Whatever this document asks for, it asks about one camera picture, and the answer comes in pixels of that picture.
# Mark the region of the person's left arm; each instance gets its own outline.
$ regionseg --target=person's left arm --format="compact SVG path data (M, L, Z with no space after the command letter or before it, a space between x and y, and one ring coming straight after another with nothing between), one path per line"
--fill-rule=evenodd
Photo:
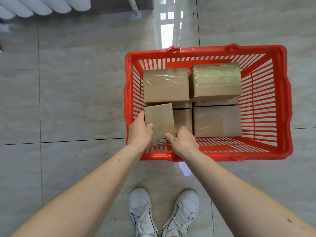
M144 112L129 127L127 145L33 215L11 237L94 236L153 136Z

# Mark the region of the shopping basket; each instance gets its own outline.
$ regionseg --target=shopping basket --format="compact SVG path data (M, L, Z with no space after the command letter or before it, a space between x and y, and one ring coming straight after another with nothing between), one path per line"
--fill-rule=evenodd
M196 138L200 151L216 161L284 159L292 151L291 89L287 53L280 45L210 46L130 52L125 56L124 119L128 127L144 108L143 70L238 62L242 137ZM148 147L141 160L181 161L170 145Z

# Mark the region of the cardboard box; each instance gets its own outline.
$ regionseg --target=cardboard box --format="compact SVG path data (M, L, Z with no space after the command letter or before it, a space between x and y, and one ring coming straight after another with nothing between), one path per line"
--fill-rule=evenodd
M194 136L242 136L240 106L193 107Z
M190 102L231 99L242 94L239 63L193 65Z
M188 68L144 70L144 103L186 103L190 100Z
M180 127L185 126L188 131L192 134L192 110L173 110L174 127L177 130Z
M166 133L175 135L173 112L171 104L153 105L144 108L146 125L153 124L152 145L166 145Z
M185 104L172 104L172 109L192 109L192 103L187 102Z
M234 97L229 100L213 100L213 101L195 102L194 106L238 105L238 104L239 104L239 98Z

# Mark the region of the floor tile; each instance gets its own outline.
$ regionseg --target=floor tile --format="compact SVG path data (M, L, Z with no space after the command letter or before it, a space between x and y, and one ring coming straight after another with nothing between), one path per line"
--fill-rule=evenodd
M72 186L101 165L125 145L122 140L95 140L42 144L43 204ZM153 204L153 217L159 227L170 217L179 194L195 190L201 202L198 219L189 230L191 236L212 236L211 200L193 176L184 176L178 163L140 161L115 199L97 236L134 236L128 213L129 193L145 188Z
M294 152L285 160L247 160L220 164L316 227L316 129L292 130L292 140ZM232 236L215 208L213 218L215 237Z
M316 0L197 0L197 8L201 46L284 45L291 127L316 127Z
M40 22L42 141L126 137L126 53L199 45L196 0L174 2L156 0L138 20L127 12Z
M0 144L40 141L37 25L17 22L0 33Z
M40 144L0 146L0 236L41 208Z

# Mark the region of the white sneaker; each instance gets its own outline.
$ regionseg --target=white sneaker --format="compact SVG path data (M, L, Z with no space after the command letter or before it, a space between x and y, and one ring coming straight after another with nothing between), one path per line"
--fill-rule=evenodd
M147 191L143 188L134 189L128 200L128 209L135 224L136 237L159 237Z
M182 192L171 217L161 229L161 237L187 237L189 225L197 218L199 208L200 200L197 193L192 190Z

